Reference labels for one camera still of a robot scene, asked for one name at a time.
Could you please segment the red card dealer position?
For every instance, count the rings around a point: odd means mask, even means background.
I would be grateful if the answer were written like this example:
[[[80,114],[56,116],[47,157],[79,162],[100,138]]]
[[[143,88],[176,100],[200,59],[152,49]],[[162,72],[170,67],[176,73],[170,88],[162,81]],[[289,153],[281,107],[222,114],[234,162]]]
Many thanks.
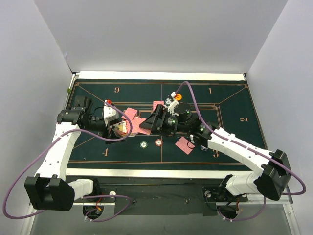
[[[156,109],[157,105],[162,105],[162,106],[164,106],[164,101],[163,101],[163,100],[153,101],[153,110]]]

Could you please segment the red poker chip stack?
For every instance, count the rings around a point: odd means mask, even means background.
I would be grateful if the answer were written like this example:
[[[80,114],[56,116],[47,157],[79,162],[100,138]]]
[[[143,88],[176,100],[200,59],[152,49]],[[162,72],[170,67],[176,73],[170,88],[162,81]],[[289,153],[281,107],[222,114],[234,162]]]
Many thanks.
[[[155,145],[156,146],[162,146],[163,145],[163,141],[161,139],[157,139],[157,140],[155,140]]]

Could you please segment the green poker chip stack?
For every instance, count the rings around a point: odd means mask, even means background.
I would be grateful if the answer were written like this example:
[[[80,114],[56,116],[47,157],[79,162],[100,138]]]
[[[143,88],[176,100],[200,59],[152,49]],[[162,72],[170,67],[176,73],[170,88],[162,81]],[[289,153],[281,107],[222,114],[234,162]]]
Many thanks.
[[[145,149],[145,148],[148,147],[148,143],[147,143],[146,141],[142,141],[142,142],[140,143],[140,147],[143,148],[143,149]]]

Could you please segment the blue chips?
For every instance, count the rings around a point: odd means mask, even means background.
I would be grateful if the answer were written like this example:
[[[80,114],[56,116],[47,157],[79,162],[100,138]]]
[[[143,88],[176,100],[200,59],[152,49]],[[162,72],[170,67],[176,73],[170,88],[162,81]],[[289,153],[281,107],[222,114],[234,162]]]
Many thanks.
[[[208,148],[206,148],[205,146],[200,146],[200,149],[202,150],[202,151],[207,151],[208,150]]]

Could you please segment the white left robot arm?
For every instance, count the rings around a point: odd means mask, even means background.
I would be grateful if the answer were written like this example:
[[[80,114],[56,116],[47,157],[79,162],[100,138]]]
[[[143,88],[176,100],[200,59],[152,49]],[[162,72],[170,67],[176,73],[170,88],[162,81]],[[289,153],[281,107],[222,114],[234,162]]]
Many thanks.
[[[78,179],[66,182],[66,169],[74,145],[81,133],[95,136],[106,142],[123,141],[110,129],[112,121],[118,120],[119,111],[110,100],[105,100],[101,117],[91,112],[93,101],[78,96],[70,109],[63,109],[57,116],[52,146],[44,153],[45,159],[33,177],[24,183],[32,206],[37,210],[69,211],[75,200],[83,197],[94,202],[101,190],[92,179]]]

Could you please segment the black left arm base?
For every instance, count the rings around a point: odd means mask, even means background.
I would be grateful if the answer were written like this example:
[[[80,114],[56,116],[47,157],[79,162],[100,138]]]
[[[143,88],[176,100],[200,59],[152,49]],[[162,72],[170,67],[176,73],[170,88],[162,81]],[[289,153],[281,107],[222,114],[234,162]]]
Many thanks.
[[[117,189],[114,186],[108,186],[108,185],[100,185],[97,186],[91,194],[85,195],[87,196],[97,196],[97,195],[109,195],[111,192],[117,193]],[[96,203],[98,200],[100,200],[100,203],[112,203],[115,202],[114,197],[97,197],[97,198],[88,198],[88,199],[77,199],[74,202],[94,202]]]

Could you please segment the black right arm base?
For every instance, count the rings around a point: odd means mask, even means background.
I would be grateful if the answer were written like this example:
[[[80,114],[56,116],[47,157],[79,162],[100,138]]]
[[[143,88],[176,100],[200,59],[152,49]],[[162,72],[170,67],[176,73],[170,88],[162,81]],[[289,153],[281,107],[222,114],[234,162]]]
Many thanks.
[[[209,203],[217,202],[247,202],[247,195],[239,194],[237,196],[232,195],[224,188],[218,186],[203,186],[203,197]]]

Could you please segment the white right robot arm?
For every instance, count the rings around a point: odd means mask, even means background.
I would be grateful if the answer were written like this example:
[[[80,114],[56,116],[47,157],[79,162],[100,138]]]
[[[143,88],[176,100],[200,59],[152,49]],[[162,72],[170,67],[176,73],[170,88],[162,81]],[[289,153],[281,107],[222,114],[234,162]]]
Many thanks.
[[[223,200],[261,194],[278,201],[291,178],[290,165],[283,151],[260,149],[214,123],[203,123],[186,103],[178,103],[173,109],[159,104],[139,126],[164,136],[185,133],[193,145],[216,150],[248,167],[252,171],[249,174],[229,174],[223,179],[218,187],[219,198]]]

